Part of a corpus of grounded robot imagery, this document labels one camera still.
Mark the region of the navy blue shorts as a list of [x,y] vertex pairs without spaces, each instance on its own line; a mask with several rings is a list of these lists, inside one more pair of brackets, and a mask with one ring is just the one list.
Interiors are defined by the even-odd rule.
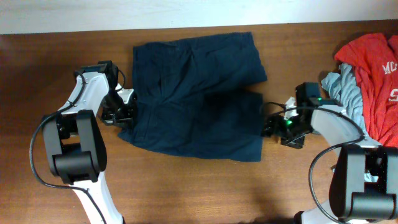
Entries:
[[136,46],[137,115],[119,137],[172,156],[259,162],[263,99],[248,86],[266,80],[250,32]]

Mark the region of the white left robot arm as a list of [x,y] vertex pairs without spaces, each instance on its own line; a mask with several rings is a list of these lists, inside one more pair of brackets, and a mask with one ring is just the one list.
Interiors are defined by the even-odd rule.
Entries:
[[61,178],[57,189],[76,193],[90,223],[124,223],[105,177],[106,146],[98,122],[122,129],[136,118],[136,96],[119,83],[123,72],[110,60],[81,67],[73,74],[75,87],[65,104],[44,116],[42,132],[52,175]]

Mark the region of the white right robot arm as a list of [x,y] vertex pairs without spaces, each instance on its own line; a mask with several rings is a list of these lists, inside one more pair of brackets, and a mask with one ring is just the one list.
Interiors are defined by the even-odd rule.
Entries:
[[[308,184],[316,207],[300,211],[293,223],[377,223],[397,218],[397,148],[370,138],[330,98],[322,98],[317,83],[305,82],[296,96],[279,104],[281,111],[264,118],[263,136],[278,136],[284,146],[301,149],[305,136],[320,134],[330,145],[315,156]],[[338,160],[326,202],[313,188],[313,170],[328,152]]]

